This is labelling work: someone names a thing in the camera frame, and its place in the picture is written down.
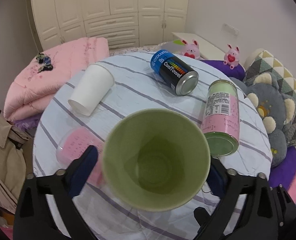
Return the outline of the light green plastic cup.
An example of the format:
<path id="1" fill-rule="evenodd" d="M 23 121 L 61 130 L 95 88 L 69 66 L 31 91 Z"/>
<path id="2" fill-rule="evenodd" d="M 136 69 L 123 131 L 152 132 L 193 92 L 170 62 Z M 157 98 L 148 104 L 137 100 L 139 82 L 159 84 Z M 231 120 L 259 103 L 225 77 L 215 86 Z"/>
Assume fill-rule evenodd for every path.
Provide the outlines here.
<path id="1" fill-rule="evenodd" d="M 105 182 L 122 202 L 163 212 L 198 194 L 210 162 L 208 142 L 196 124 L 174 111 L 145 109 L 114 126 L 101 165 Z"/>

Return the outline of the pink translucent plastic cup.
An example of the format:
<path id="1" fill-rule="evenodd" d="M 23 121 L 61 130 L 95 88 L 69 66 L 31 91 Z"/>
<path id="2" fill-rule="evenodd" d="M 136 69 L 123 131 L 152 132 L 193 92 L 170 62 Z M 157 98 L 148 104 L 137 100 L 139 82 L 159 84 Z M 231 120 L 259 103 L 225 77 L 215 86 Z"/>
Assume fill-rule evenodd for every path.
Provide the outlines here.
<path id="1" fill-rule="evenodd" d="M 87 182 L 94 187 L 101 188 L 105 183 L 101 169 L 101 154 L 104 143 L 89 129 L 81 126 L 70 130 L 60 140 L 56 157 L 59 163 L 64 167 L 68 167 L 73 160 L 78 159 L 91 145 L 97 148 L 99 157 Z"/>

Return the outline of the pink green labelled can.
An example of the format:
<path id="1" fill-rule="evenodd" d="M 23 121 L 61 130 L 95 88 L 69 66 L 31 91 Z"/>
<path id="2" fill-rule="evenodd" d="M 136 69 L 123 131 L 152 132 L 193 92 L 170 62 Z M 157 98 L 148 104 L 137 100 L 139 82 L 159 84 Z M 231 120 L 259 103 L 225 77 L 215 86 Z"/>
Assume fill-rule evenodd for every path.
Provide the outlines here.
<path id="1" fill-rule="evenodd" d="M 239 100 L 231 81 L 210 84 L 201 125 L 213 157 L 233 154 L 239 147 Z"/>

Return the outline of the beige jacket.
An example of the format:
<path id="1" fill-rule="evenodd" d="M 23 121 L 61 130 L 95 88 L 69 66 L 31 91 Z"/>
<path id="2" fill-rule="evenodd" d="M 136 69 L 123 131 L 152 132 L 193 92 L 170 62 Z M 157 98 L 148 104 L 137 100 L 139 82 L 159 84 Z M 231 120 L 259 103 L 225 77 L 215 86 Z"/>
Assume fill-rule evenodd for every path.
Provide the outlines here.
<path id="1" fill-rule="evenodd" d="M 0 207 L 14 214 L 26 178 L 23 145 L 31 137 L 0 116 Z"/>

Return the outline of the white striped tablecloth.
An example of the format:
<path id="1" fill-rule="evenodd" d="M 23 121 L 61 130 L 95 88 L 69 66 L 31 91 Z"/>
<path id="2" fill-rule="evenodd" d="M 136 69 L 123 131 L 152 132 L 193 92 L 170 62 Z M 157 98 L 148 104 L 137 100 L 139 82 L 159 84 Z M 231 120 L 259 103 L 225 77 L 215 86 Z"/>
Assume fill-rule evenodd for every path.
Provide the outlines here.
<path id="1" fill-rule="evenodd" d="M 178 121 L 165 119 L 173 114 L 198 128 L 209 85 L 226 76 L 213 67 L 187 57 L 183 61 L 199 74 L 196 88 L 176 96 L 150 67 L 151 53 L 116 55 L 100 61 L 114 77 L 115 84 L 91 116 L 74 111 L 68 104 L 83 72 L 67 81 L 44 111 L 34 137 L 33 165 L 39 176 L 51 175 L 62 167 L 56 152 L 64 136 L 84 127 L 105 143 L 117 124 L 129 120 L 130 142 L 139 142 L 143 132 L 156 131 L 174 140 L 177 147 L 191 146 L 195 139 Z M 187 204 L 166 212 L 146 212 L 124 203 L 107 186 L 85 185 L 74 203 L 99 239 L 192 239 L 198 230 L 193 212 L 197 207 L 214 211 L 219 199 L 202 190 Z"/>

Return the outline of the grey plush elephant toy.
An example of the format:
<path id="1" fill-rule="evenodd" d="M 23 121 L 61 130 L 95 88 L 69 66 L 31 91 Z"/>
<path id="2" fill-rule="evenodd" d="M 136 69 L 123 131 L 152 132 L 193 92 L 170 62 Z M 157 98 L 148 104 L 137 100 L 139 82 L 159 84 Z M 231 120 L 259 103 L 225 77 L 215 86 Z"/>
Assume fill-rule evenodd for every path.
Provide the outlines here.
<path id="1" fill-rule="evenodd" d="M 279 91 L 277 78 L 265 72 L 244 83 L 231 80 L 243 91 L 262 119 L 272 152 L 272 167 L 278 166 L 287 155 L 286 131 L 296 114 L 295 100 Z"/>

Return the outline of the folded pink quilt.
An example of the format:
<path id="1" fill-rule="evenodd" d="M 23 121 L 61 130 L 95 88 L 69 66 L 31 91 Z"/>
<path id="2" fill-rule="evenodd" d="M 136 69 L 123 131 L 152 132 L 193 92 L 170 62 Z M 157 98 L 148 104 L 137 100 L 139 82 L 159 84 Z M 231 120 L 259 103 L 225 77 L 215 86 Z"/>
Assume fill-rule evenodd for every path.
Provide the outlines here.
<path id="1" fill-rule="evenodd" d="M 4 118 L 11 122 L 43 112 L 56 92 L 90 64 L 109 57 L 108 40 L 83 37 L 42 52 L 51 58 L 52 71 L 38 73 L 36 56 L 11 83 L 4 104 Z"/>

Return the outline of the purple blanket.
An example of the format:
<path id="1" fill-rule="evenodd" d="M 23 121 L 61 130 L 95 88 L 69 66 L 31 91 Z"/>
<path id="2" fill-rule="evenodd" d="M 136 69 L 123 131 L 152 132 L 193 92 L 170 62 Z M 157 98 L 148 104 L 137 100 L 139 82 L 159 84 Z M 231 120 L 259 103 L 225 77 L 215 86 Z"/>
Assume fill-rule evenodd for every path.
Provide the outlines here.
<path id="1" fill-rule="evenodd" d="M 238 64 L 233 69 L 231 69 L 229 65 L 225 65 L 224 62 L 220 60 L 201 60 L 201 61 L 221 71 L 228 77 L 233 77 L 240 81 L 243 81 L 243 79 L 245 78 L 245 70 L 240 64 Z"/>

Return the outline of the blue black CoolTowel can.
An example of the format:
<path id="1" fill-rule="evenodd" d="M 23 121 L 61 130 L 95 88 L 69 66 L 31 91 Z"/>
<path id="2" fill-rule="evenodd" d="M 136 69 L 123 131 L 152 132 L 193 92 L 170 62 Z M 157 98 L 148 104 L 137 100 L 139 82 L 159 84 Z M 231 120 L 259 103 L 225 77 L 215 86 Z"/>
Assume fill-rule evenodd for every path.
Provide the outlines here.
<path id="1" fill-rule="evenodd" d="M 150 66 L 176 95 L 184 96 L 189 94 L 198 83 L 198 73 L 167 50 L 159 50 L 153 54 Z"/>

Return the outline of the pink bunny plush right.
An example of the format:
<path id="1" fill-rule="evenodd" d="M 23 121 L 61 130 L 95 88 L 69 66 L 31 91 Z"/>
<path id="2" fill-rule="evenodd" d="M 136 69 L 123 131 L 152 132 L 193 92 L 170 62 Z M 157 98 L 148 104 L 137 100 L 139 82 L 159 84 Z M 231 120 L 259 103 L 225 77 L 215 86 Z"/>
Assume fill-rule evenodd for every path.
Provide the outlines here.
<path id="1" fill-rule="evenodd" d="M 232 47 L 230 44 L 227 46 L 229 50 L 224 55 L 224 65 L 228 65 L 230 69 L 234 69 L 240 61 L 240 49 L 238 46 Z"/>

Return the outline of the pink bunny plush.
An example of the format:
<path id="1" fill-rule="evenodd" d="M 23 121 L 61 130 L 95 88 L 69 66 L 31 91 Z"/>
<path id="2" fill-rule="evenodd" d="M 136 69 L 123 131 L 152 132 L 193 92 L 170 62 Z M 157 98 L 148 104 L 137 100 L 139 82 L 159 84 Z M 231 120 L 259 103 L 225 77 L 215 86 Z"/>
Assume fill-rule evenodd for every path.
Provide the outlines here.
<path id="1" fill-rule="evenodd" d="M 230 69 L 234 69 L 240 61 L 240 49 L 238 46 L 232 47 L 230 44 L 227 46 L 229 50 L 224 55 L 224 65 L 228 65 Z"/>
<path id="2" fill-rule="evenodd" d="M 181 54 L 192 59 L 200 60 L 201 54 L 199 50 L 199 44 L 196 40 L 193 40 L 192 43 L 188 43 L 186 40 L 181 40 L 184 44 Z"/>

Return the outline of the triangle pattern quilted cushion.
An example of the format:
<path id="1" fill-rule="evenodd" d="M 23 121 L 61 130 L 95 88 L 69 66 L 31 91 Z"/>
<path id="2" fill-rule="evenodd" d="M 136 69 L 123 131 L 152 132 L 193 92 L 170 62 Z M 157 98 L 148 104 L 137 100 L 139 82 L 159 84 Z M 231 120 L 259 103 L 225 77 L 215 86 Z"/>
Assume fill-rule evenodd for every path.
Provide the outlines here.
<path id="1" fill-rule="evenodd" d="M 270 72 L 277 78 L 279 91 L 291 96 L 296 103 L 296 79 L 269 51 L 262 48 L 255 50 L 246 59 L 244 68 L 246 70 L 245 83 L 250 83 L 259 74 Z M 296 114 L 285 137 L 289 146 L 296 145 Z"/>

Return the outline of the pink bunny plush left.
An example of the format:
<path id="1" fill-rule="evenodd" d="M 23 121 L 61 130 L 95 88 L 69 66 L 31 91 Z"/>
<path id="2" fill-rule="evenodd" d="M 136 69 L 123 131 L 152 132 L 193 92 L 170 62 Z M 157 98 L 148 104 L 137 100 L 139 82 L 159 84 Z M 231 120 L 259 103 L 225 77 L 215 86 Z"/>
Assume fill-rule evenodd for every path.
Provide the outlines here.
<path id="1" fill-rule="evenodd" d="M 192 43 L 188 43 L 186 40 L 181 40 L 184 44 L 181 54 L 192 59 L 200 60 L 201 54 L 199 50 L 199 44 L 196 40 L 193 40 Z"/>

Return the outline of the grey flower pillow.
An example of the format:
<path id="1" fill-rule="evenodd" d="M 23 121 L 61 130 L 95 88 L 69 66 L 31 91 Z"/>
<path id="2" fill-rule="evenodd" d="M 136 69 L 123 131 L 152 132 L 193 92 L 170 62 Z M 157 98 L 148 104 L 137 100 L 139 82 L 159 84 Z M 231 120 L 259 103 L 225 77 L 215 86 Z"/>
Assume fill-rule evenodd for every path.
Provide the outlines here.
<path id="1" fill-rule="evenodd" d="M 185 44 L 182 40 L 177 39 L 170 42 L 165 42 L 160 45 L 160 48 L 163 50 L 167 50 L 173 54 L 182 54 Z"/>

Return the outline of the heart pattern bed sheet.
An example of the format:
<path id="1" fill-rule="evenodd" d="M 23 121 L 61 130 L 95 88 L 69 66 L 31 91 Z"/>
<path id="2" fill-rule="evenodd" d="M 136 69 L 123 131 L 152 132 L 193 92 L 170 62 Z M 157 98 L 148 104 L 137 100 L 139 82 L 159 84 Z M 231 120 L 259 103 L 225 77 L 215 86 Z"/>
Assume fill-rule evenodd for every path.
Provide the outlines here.
<path id="1" fill-rule="evenodd" d="M 114 49 L 114 50 L 109 51 L 109 56 L 122 55 L 122 54 L 134 53 L 134 52 L 144 52 L 144 53 L 145 52 L 147 52 L 147 53 L 157 52 L 161 49 L 161 46 L 164 44 L 165 44 L 165 42 L 157 44 L 157 45 L 152 45 L 152 46 Z"/>

